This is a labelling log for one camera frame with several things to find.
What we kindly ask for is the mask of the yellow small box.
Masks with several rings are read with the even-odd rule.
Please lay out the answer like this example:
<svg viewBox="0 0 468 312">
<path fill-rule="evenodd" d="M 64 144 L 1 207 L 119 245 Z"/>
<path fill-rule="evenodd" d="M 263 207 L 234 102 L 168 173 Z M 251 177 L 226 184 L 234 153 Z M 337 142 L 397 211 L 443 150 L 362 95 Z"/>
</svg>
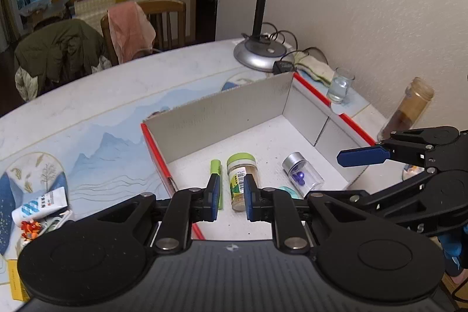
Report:
<svg viewBox="0 0 468 312">
<path fill-rule="evenodd" d="M 19 276 L 18 261 L 7 260 L 7 264 L 12 299 L 21 302 L 28 302 L 30 300 L 30 297 Z"/>
</svg>

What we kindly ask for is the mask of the pink cloth on chair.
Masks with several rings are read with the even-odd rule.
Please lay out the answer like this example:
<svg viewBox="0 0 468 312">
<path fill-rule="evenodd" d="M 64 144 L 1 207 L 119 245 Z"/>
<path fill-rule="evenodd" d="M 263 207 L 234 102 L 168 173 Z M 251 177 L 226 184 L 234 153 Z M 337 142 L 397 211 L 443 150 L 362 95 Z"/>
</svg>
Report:
<svg viewBox="0 0 468 312">
<path fill-rule="evenodd" d="M 109 33 L 119 64 L 132 61 L 153 49 L 156 31 L 135 1 L 108 9 Z"/>
</svg>

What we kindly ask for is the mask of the folded green white cloth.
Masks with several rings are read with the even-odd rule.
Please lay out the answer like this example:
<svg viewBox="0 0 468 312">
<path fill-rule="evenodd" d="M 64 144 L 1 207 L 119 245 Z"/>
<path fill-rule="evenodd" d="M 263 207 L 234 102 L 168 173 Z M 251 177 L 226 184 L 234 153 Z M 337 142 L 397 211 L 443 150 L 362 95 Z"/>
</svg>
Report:
<svg viewBox="0 0 468 312">
<path fill-rule="evenodd" d="M 295 56 L 295 67 L 297 70 L 304 71 L 314 81 L 321 82 L 327 87 L 331 85 L 334 70 L 314 56 L 304 52 L 297 53 Z"/>
</svg>

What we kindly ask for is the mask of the green marker pen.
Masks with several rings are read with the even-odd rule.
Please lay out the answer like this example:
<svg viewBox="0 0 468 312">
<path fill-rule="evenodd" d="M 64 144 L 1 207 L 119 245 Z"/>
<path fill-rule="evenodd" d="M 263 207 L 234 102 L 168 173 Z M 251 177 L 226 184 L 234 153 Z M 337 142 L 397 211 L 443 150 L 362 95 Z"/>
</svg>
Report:
<svg viewBox="0 0 468 312">
<path fill-rule="evenodd" d="M 223 209 L 223 186 L 222 186 L 222 165 L 219 159 L 210 162 L 210 172 L 214 178 L 214 200 L 217 202 L 217 210 Z"/>
</svg>

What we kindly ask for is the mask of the red white cardboard box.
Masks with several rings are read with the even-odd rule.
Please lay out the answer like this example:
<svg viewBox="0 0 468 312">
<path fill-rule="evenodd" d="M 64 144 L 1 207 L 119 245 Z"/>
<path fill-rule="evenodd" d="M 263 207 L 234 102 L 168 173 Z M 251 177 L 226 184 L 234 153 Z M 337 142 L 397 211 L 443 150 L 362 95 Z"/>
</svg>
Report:
<svg viewBox="0 0 468 312">
<path fill-rule="evenodd" d="M 288 186 L 282 162 L 298 151 L 324 179 L 325 190 L 344 190 L 364 167 L 340 167 L 338 153 L 374 144 L 297 74 L 276 75 L 157 112 L 141 129 L 170 194 L 204 188 L 210 162 L 225 164 L 240 152 L 254 156 L 262 187 Z"/>
</svg>

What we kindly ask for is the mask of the teal round object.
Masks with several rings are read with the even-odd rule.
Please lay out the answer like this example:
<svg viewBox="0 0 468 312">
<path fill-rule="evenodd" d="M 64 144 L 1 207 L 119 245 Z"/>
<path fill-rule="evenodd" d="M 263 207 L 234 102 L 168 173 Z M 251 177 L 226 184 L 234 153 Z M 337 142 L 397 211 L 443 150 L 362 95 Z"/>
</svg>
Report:
<svg viewBox="0 0 468 312">
<path fill-rule="evenodd" d="M 302 198 L 302 197 L 300 197 L 298 195 L 298 193 L 295 190 L 293 190 L 293 188 L 282 186 L 279 189 L 284 191 L 284 192 L 287 192 L 293 199 L 301 199 Z"/>
</svg>

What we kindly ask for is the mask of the grey correction tape dispenser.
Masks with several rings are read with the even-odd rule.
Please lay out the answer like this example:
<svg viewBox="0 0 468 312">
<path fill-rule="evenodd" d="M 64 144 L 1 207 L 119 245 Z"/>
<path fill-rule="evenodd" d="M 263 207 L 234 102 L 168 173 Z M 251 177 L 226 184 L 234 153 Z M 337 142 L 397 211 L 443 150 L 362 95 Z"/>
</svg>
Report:
<svg viewBox="0 0 468 312">
<path fill-rule="evenodd" d="M 60 212 L 56 216 L 48 216 L 40 223 L 42 227 L 40 233 L 46 234 L 48 232 L 57 230 L 66 222 L 72 221 L 73 217 L 74 213 L 71 210 Z"/>
</svg>

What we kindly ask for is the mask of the wooden chair pink cloth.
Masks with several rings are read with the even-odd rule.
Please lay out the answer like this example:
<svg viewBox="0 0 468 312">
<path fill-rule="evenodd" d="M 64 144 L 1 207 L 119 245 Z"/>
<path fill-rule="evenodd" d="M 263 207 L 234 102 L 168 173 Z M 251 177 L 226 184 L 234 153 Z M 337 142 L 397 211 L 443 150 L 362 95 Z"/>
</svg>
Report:
<svg viewBox="0 0 468 312">
<path fill-rule="evenodd" d="M 101 31 L 111 64 L 186 46 L 186 3 L 180 0 L 124 1 L 110 7 Z"/>
</svg>

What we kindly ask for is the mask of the green jacket on chair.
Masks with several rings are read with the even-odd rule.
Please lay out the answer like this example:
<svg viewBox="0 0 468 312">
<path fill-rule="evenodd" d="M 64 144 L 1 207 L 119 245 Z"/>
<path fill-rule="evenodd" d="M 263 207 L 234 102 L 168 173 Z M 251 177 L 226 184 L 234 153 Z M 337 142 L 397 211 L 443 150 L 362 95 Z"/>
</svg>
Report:
<svg viewBox="0 0 468 312">
<path fill-rule="evenodd" d="M 26 102 L 111 66 L 103 37 L 78 19 L 33 32 L 14 52 L 15 85 Z"/>
</svg>

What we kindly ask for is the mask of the tall brown plastic bottle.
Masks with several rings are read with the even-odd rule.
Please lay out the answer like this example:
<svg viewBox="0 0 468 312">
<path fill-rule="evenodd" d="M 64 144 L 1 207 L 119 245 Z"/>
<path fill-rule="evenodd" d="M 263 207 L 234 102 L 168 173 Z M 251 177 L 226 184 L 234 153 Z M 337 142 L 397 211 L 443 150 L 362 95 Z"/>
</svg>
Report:
<svg viewBox="0 0 468 312">
<path fill-rule="evenodd" d="M 388 139 L 394 131 L 406 131 L 420 119 L 431 103 L 435 91 L 421 77 L 414 77 L 405 90 L 400 104 L 378 134 L 378 141 Z"/>
</svg>

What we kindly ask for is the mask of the clear jar silver lid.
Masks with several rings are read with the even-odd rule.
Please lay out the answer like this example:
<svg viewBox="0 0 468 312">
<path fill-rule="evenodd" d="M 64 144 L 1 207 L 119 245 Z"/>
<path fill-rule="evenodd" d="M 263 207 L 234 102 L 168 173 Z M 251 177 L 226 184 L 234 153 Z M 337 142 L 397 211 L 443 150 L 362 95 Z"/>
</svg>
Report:
<svg viewBox="0 0 468 312">
<path fill-rule="evenodd" d="M 282 168 L 302 198 L 310 191 L 320 190 L 324 185 L 324 179 L 300 152 L 288 155 L 282 162 Z"/>
</svg>

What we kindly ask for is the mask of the green lid spice jar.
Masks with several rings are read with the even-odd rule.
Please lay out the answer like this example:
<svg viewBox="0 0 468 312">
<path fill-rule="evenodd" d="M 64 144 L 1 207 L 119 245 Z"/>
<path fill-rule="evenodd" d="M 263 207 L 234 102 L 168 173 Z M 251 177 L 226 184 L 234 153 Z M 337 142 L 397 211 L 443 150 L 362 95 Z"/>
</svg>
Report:
<svg viewBox="0 0 468 312">
<path fill-rule="evenodd" d="M 252 175 L 258 181 L 258 169 L 253 155 L 242 152 L 230 156 L 226 162 L 228 181 L 232 198 L 232 209 L 236 212 L 245 211 L 244 178 Z"/>
</svg>

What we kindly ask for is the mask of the small clear glass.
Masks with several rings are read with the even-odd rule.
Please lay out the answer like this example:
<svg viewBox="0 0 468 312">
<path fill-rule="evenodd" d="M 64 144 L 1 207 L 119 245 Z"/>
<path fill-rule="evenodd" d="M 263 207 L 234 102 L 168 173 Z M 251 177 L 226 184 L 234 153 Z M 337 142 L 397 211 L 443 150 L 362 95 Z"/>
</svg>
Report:
<svg viewBox="0 0 468 312">
<path fill-rule="evenodd" d="M 338 67 L 332 77 L 327 91 L 327 98 L 336 104 L 341 104 L 355 80 L 355 75 L 349 70 Z"/>
</svg>

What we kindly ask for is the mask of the red orange toy figure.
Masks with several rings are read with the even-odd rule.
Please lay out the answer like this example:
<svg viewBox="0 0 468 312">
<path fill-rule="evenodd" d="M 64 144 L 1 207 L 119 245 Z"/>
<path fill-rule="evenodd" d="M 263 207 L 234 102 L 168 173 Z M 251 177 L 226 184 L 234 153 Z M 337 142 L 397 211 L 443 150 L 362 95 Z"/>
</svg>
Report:
<svg viewBox="0 0 468 312">
<path fill-rule="evenodd" d="M 35 220 L 22 221 L 21 222 L 21 237 L 26 241 L 32 241 L 41 235 L 44 229 L 43 225 Z"/>
</svg>

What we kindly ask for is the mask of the white blue tube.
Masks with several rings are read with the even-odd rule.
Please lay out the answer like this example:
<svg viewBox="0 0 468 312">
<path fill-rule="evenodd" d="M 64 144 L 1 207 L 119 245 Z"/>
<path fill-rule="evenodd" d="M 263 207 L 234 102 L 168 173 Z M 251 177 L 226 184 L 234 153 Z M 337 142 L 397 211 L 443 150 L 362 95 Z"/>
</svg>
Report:
<svg viewBox="0 0 468 312">
<path fill-rule="evenodd" d="M 65 187 L 56 188 L 21 205 L 11 213 L 13 222 L 21 226 L 23 221 L 40 220 L 68 207 Z"/>
</svg>

